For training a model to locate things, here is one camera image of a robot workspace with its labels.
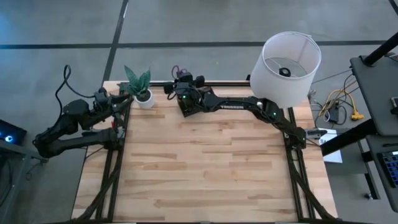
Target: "table leg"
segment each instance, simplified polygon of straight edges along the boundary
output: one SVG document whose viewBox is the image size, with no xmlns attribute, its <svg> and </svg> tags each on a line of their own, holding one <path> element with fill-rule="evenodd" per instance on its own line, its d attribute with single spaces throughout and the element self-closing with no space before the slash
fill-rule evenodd
<svg viewBox="0 0 398 224">
<path fill-rule="evenodd" d="M 323 143 L 320 147 L 322 149 L 322 155 L 329 155 L 351 143 L 357 142 L 367 135 L 376 134 L 376 127 L 374 126 L 374 122 L 372 119 L 369 119 L 354 128 L 346 131 L 343 134 L 338 135 L 337 137 Z"/>
</svg>

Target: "white plant pot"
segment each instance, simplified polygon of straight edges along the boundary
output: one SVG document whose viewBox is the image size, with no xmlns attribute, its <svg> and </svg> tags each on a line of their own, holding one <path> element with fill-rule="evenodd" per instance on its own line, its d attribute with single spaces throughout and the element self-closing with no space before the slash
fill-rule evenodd
<svg viewBox="0 0 398 224">
<path fill-rule="evenodd" d="M 134 100 L 138 103 L 139 107 L 142 109 L 149 109 L 149 108 L 153 107 L 155 104 L 154 95 L 152 94 L 152 92 L 150 90 L 148 90 L 148 91 L 150 93 L 150 97 L 147 101 L 141 102 L 137 99 L 136 96 L 134 96 Z"/>
</svg>

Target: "blue led light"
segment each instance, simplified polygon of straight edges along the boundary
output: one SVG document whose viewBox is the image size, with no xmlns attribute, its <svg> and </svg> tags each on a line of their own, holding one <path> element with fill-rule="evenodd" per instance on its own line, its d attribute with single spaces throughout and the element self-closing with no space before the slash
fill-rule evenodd
<svg viewBox="0 0 398 224">
<path fill-rule="evenodd" d="M 6 137 L 6 142 L 12 142 L 12 136 L 7 136 Z"/>
</svg>

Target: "metal pole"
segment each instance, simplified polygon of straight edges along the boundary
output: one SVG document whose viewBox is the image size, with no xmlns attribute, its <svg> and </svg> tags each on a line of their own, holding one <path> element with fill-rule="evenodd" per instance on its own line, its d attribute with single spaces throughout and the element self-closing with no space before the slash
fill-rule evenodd
<svg viewBox="0 0 398 224">
<path fill-rule="evenodd" d="M 367 66 L 372 66 L 375 62 L 377 62 L 380 58 L 385 56 L 390 50 L 394 49 L 398 45 L 398 32 L 394 34 L 390 39 L 388 39 L 384 44 L 382 44 L 379 48 L 377 48 L 374 52 L 368 55 L 363 63 Z"/>
</svg>

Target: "white paper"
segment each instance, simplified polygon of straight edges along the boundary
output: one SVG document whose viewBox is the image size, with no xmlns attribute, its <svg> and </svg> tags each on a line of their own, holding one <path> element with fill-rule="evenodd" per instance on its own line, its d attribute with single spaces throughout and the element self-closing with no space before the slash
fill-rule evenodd
<svg viewBox="0 0 398 224">
<path fill-rule="evenodd" d="M 326 130 L 327 133 L 324 134 L 320 139 L 319 139 L 319 145 L 322 145 L 323 143 L 333 139 L 334 137 L 337 136 L 336 130 L 332 129 L 325 129 L 325 128 L 319 128 L 320 130 Z M 323 156 L 323 160 L 325 162 L 338 162 L 338 163 L 343 163 L 343 159 L 341 158 L 341 152 L 340 150 L 337 150 L 334 153 L 331 153 L 327 156 Z"/>
</svg>

